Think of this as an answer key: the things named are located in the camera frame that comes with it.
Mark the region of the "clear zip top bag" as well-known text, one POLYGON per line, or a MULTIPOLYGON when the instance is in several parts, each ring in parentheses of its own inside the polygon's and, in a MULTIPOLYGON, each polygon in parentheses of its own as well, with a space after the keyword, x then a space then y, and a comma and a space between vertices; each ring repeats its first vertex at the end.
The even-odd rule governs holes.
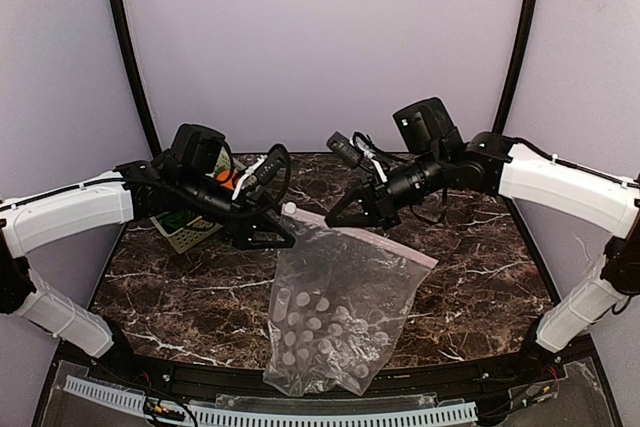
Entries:
POLYGON ((293 202, 282 214, 295 244, 277 254, 263 380, 290 397, 334 387, 361 396, 437 261, 367 230, 330 228, 293 202))

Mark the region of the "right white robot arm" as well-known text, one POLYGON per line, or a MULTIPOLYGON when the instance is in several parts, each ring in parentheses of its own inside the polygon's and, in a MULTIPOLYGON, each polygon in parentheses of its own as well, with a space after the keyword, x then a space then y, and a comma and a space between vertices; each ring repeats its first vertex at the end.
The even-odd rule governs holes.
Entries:
POLYGON ((618 302, 638 296, 638 181, 569 162, 522 138, 482 132, 466 142, 437 97, 397 111, 393 120, 412 157, 391 170, 384 162, 394 157, 360 132, 328 139, 347 166, 373 166, 326 215, 329 226, 391 229, 401 209, 453 189, 532 202, 604 229, 611 239, 602 260, 534 324, 523 345, 530 355, 560 352, 618 302))

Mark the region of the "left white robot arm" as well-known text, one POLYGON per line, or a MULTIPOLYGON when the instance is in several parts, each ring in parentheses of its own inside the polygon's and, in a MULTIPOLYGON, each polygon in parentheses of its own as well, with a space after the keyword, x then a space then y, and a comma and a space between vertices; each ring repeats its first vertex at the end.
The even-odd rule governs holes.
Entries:
POLYGON ((150 161, 121 164, 97 177, 1 204, 1 311, 26 319, 54 338, 106 361, 131 355, 122 331, 47 283, 33 268, 30 252, 107 225, 123 225, 160 214, 191 212, 218 225, 239 250, 290 248, 295 239, 275 219, 285 189, 267 187, 282 174, 291 178, 286 147, 275 144, 246 168, 215 176, 220 154, 231 150, 225 136, 197 124, 181 125, 171 146, 150 161))

